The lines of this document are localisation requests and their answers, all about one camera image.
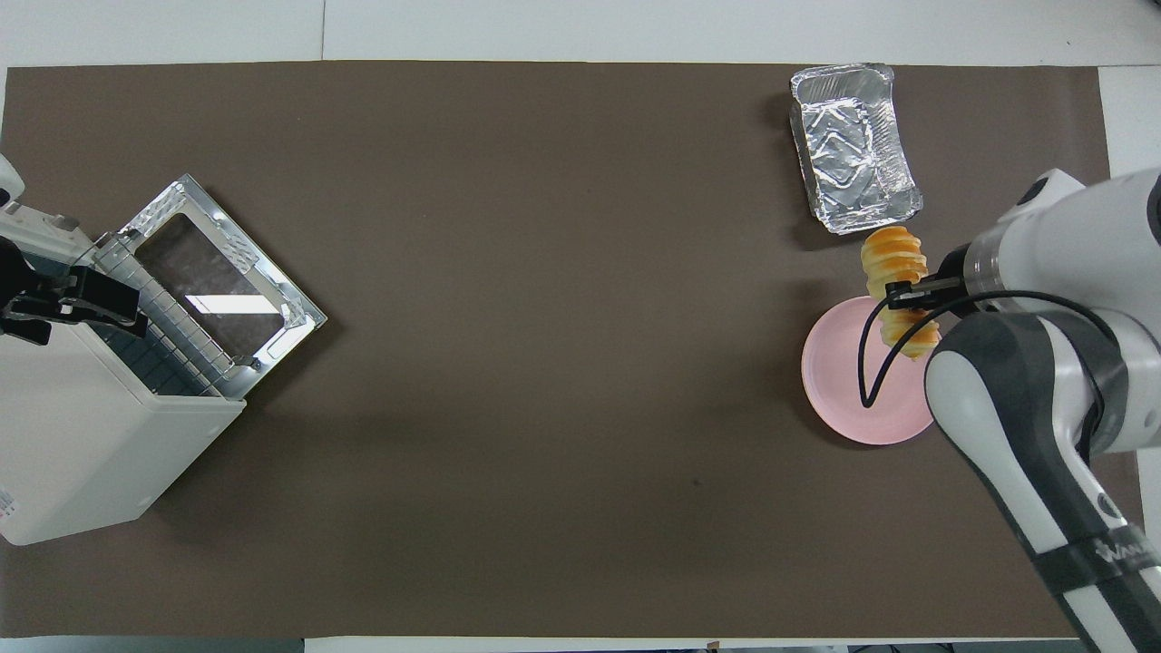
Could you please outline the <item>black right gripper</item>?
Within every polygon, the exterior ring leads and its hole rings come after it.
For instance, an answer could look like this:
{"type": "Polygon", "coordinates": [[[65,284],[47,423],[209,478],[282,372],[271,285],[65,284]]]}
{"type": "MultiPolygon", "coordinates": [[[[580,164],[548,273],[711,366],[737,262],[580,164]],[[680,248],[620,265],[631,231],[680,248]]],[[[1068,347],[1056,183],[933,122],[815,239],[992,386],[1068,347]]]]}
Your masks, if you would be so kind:
{"type": "Polygon", "coordinates": [[[884,297],[888,303],[933,303],[933,307],[900,307],[894,310],[897,318],[924,318],[929,315],[939,316],[945,307],[954,300],[960,300],[949,311],[956,316],[969,316],[979,313],[975,300],[967,300],[975,290],[975,272],[969,257],[969,244],[962,244],[949,252],[940,267],[933,273],[936,278],[921,278],[920,281],[895,281],[884,286],[884,297]]]}

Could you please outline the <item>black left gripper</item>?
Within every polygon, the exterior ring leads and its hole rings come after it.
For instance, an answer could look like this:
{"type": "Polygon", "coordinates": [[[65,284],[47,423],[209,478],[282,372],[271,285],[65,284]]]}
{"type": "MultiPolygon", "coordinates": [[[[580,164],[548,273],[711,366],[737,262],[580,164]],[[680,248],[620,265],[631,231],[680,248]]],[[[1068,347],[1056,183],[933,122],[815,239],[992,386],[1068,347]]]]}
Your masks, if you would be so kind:
{"type": "Polygon", "coordinates": [[[59,277],[46,277],[13,241],[1,239],[1,331],[46,346],[52,323],[111,326],[137,338],[149,331],[140,290],[91,266],[68,266],[59,277]]]}

